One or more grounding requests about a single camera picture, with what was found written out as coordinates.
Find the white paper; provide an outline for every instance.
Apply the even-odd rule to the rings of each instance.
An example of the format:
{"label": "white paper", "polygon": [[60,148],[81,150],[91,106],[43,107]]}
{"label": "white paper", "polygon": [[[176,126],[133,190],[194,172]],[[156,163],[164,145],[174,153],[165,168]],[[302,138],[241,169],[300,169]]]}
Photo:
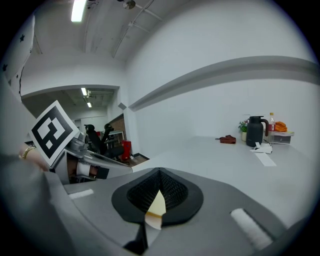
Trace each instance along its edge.
{"label": "white paper", "polygon": [[271,147],[271,145],[269,143],[261,143],[261,148],[264,147]]}
{"label": "white paper", "polygon": [[78,133],[79,129],[56,100],[35,120],[29,135],[36,149],[51,167],[65,146]]}
{"label": "white paper", "polygon": [[266,153],[254,153],[264,166],[277,166],[274,161]]}
{"label": "white paper", "polygon": [[250,149],[251,152],[255,153],[268,153],[271,154],[272,152],[272,147],[271,146],[265,146],[265,147],[260,147],[257,149]]}

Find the small box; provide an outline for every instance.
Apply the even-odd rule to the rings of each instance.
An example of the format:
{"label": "small box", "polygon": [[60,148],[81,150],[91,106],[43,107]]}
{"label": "small box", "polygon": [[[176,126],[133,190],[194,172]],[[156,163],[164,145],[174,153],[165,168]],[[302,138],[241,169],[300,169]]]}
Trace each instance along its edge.
{"label": "small box", "polygon": [[[274,131],[274,138],[273,143],[274,144],[290,144],[291,137],[295,135],[293,131],[287,131],[287,132],[280,132],[280,131]],[[265,133],[263,133],[263,140],[266,142],[269,142],[268,137],[266,137]]]}

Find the black chair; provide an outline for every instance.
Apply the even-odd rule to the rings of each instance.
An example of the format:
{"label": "black chair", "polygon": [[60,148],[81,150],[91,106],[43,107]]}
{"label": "black chair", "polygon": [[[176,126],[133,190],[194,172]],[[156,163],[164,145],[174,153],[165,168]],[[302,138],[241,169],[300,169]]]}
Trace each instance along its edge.
{"label": "black chair", "polygon": [[100,155],[103,155],[107,158],[118,158],[118,156],[122,155],[125,151],[123,146],[116,146],[113,148],[108,149],[105,141],[108,139],[109,133],[113,129],[111,125],[104,126],[106,128],[103,138],[100,139],[95,131],[95,127],[92,124],[85,124],[85,131],[88,134],[88,137],[91,143],[94,145],[96,152]]}

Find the black thermos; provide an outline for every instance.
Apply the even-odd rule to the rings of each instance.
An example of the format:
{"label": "black thermos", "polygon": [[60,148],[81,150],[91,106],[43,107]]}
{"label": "black thermos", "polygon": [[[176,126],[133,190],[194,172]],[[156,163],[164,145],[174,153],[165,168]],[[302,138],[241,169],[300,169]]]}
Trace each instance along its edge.
{"label": "black thermos", "polygon": [[265,136],[268,136],[269,123],[266,119],[261,119],[262,116],[250,116],[249,123],[246,127],[246,141],[245,143],[250,147],[255,147],[256,142],[262,143],[264,136],[264,126],[261,122],[265,123]]}

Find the white table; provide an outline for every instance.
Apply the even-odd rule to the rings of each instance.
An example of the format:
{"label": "white table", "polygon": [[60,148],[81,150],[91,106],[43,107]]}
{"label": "white table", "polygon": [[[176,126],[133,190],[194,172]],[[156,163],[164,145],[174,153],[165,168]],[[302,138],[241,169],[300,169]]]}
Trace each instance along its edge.
{"label": "white table", "polygon": [[236,144],[222,144],[196,136],[132,169],[172,168],[230,184],[287,227],[310,215],[320,188],[316,163],[290,145],[276,144],[269,156],[277,166],[265,167],[250,149],[238,138]]}
{"label": "white table", "polygon": [[110,133],[109,133],[109,135],[116,135],[116,134],[122,134],[122,140],[123,141],[125,140],[124,132],[122,130],[113,130],[113,131],[110,131]]}

